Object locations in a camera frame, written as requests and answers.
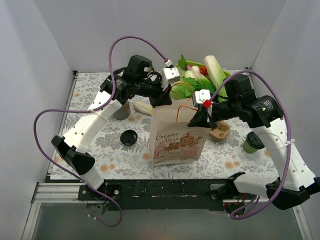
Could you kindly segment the brown paper takeout bag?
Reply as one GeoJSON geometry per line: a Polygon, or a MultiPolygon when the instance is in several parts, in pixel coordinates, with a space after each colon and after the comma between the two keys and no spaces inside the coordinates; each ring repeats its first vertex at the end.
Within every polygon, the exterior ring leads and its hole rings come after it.
{"type": "Polygon", "coordinates": [[[196,111],[189,97],[152,109],[149,149],[153,166],[199,160],[210,129],[188,126],[196,111]]]}

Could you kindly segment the black plastic cup lid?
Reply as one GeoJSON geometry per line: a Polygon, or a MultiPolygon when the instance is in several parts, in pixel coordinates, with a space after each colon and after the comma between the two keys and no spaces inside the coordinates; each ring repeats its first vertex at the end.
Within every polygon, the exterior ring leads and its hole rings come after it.
{"type": "Polygon", "coordinates": [[[246,136],[246,143],[257,150],[263,149],[265,145],[262,143],[260,138],[253,132],[249,132],[246,136]]]}

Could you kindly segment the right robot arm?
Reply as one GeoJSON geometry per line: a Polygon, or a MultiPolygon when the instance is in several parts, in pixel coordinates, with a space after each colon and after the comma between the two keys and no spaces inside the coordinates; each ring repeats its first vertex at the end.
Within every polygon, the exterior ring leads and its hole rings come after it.
{"type": "Polygon", "coordinates": [[[278,209],[286,210],[304,203],[320,191],[320,179],[306,165],[291,137],[285,111],[275,97],[256,97],[250,78],[235,73],[224,80],[227,100],[214,102],[209,90],[195,91],[192,96],[196,114],[189,127],[214,128],[219,121],[239,118],[269,153],[279,177],[255,177],[245,172],[230,176],[215,192],[237,199],[243,194],[268,198],[278,209]]]}

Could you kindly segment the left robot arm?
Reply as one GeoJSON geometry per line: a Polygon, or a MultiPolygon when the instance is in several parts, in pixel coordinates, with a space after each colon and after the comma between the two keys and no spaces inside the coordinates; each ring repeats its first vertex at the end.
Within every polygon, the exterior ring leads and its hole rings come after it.
{"type": "Polygon", "coordinates": [[[104,179],[95,168],[95,159],[87,150],[107,120],[135,96],[147,97],[152,107],[171,105],[171,85],[165,74],[157,73],[152,80],[147,68],[152,61],[140,55],[130,58],[126,67],[111,73],[101,84],[89,106],[89,113],[83,115],[63,136],[54,136],[51,143],[59,156],[90,185],[89,194],[95,200],[106,196],[104,179]]]}

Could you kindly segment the green paper coffee cup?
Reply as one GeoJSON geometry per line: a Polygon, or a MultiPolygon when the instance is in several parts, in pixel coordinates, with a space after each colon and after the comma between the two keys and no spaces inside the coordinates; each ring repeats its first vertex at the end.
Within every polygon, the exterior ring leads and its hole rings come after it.
{"type": "Polygon", "coordinates": [[[246,135],[245,141],[242,145],[243,150],[248,154],[253,154],[264,147],[265,146],[261,139],[253,131],[246,135]]]}

